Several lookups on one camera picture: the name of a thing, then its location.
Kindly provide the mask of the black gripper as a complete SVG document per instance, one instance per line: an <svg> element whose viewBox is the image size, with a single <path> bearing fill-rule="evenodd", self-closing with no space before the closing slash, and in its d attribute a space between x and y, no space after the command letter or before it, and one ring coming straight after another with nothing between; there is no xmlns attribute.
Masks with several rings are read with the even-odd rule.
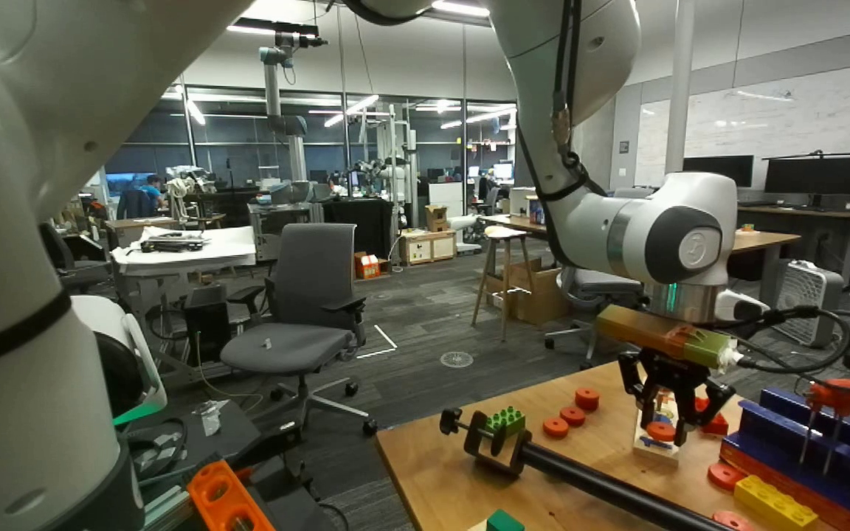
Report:
<svg viewBox="0 0 850 531"><path fill-rule="evenodd" d="M677 398L677 444L686 444L690 426L706 426L734 395L730 384L711 378L706 364L674 359L661 351L635 347L621 354L622 390L638 403L638 425L655 419L655 395L668 390Z"/></svg>

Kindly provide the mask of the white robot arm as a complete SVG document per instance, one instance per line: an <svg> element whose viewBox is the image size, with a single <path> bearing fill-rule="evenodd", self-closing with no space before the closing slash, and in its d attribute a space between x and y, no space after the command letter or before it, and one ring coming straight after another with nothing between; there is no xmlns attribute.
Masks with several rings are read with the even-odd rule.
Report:
<svg viewBox="0 0 850 531"><path fill-rule="evenodd" d="M44 241L51 220L250 0L0 0L0 531L137 527L94 334ZM669 174L594 186L572 133L630 80L635 0L488 0L517 84L520 167L562 258L650 286L727 280L734 189Z"/></svg>

